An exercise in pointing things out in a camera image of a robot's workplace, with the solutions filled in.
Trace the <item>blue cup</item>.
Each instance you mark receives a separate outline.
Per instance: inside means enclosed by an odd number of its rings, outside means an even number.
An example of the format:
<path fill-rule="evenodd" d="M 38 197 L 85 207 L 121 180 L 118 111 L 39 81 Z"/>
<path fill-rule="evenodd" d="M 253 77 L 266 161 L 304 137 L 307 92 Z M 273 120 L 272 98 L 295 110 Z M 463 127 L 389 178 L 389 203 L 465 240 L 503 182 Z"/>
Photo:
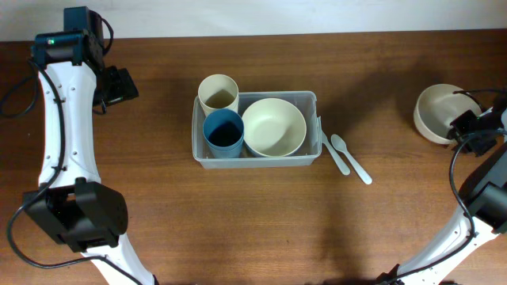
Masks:
<path fill-rule="evenodd" d="M 217 150 L 232 150 L 244 140 L 242 117 L 230 109 L 219 109 L 206 117 L 203 135 L 208 145 Z"/>
<path fill-rule="evenodd" d="M 230 146 L 217 146 L 209 142 L 208 147 L 214 158 L 239 158 L 242 152 L 242 144 L 243 141 L 238 141 Z"/>

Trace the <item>beige bowl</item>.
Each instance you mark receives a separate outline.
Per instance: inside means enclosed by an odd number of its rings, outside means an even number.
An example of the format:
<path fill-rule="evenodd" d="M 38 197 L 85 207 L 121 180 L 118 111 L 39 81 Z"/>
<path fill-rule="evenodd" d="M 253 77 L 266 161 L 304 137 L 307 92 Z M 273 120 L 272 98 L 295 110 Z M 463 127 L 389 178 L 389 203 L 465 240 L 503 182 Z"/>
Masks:
<path fill-rule="evenodd" d="M 469 96 L 455 93 L 461 90 L 455 85 L 437 84 L 419 95 L 414 109 L 414 124 L 424 138 L 440 145 L 454 144 L 456 141 L 448 138 L 451 122 L 468 110 L 475 115 L 481 112 L 479 105 Z"/>
<path fill-rule="evenodd" d="M 244 139 L 258 157 L 294 154 L 307 136 L 306 120 L 294 104 L 279 98 L 254 102 L 242 114 Z"/>

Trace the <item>blue bowl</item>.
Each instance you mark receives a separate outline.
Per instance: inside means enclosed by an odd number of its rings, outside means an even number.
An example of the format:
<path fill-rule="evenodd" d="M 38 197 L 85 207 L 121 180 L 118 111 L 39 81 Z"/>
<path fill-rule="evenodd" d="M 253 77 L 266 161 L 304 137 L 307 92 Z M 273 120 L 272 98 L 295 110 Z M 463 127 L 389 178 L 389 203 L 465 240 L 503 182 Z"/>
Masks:
<path fill-rule="evenodd" d="M 258 153 L 257 151 L 251 149 L 248 145 L 245 145 L 245 149 L 246 149 L 246 152 L 251 156 L 251 157 L 256 157 L 256 158 L 281 158 L 281 155 L 264 155 L 264 154 L 260 154 Z M 296 155 L 297 152 L 301 149 L 301 147 L 298 147 L 296 150 L 292 151 L 291 153 L 289 154 L 285 154 L 285 157 L 290 157 L 290 156 L 293 156 L 293 155 Z"/>

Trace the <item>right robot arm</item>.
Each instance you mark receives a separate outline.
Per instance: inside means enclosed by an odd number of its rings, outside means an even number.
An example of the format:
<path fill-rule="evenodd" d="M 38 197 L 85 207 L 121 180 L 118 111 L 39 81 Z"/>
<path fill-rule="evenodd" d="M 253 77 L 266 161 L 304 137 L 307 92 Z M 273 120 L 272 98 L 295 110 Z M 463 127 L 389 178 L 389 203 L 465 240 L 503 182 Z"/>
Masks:
<path fill-rule="evenodd" d="M 506 233 L 506 145 L 502 144 L 456 187 L 454 170 L 461 150 L 472 143 L 506 136 L 506 96 L 472 121 L 472 129 L 458 137 L 449 166 L 449 182 L 458 207 L 448 224 L 416 256 L 398 264 L 376 282 L 385 284 L 442 284 L 478 247 Z"/>

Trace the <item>white plastic fork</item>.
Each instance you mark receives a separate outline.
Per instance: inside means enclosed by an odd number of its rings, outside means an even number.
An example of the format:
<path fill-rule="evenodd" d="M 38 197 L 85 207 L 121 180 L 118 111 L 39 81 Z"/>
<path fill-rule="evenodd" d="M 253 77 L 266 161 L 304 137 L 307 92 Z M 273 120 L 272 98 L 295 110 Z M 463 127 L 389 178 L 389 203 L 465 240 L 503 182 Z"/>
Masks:
<path fill-rule="evenodd" d="M 338 169 L 341 171 L 341 173 L 344 176 L 348 176 L 350 174 L 349 167 L 345 164 L 343 159 L 339 156 L 337 151 L 331 146 L 326 134 L 321 131 L 321 140 L 324 146 L 327 148 L 327 150 L 330 152 L 330 155 L 332 159 L 334 160 L 335 164 L 337 165 Z"/>

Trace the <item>white plastic spoon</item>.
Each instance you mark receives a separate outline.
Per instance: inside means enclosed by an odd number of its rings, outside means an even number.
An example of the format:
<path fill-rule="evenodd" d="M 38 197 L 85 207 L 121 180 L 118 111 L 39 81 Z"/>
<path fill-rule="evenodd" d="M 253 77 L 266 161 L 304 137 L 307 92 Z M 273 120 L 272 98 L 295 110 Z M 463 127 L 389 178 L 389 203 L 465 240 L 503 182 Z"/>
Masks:
<path fill-rule="evenodd" d="M 370 175 L 364 170 L 364 168 L 359 164 L 359 162 L 349 153 L 346 142 L 342 137 L 336 134 L 331 135 L 331 143 L 336 150 L 342 152 L 345 155 L 345 157 L 349 160 L 351 166 L 356 171 L 358 177 L 365 184 L 371 184 L 373 182 Z"/>

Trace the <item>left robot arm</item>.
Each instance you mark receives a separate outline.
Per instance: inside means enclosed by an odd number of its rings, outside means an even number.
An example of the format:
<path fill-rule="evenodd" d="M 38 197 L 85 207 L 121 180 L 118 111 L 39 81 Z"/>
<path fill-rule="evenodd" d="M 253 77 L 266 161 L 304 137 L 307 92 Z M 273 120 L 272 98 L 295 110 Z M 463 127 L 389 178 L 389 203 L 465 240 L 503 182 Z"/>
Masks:
<path fill-rule="evenodd" d="M 81 253 L 110 284 L 156 284 L 127 236 L 124 197 L 104 186 L 93 148 L 93 112 L 138 97 L 126 69 L 106 66 L 110 24 L 86 6 L 63 11 L 63 31 L 39 34 L 30 63 L 44 92 L 39 188 L 21 209 L 56 244 Z"/>

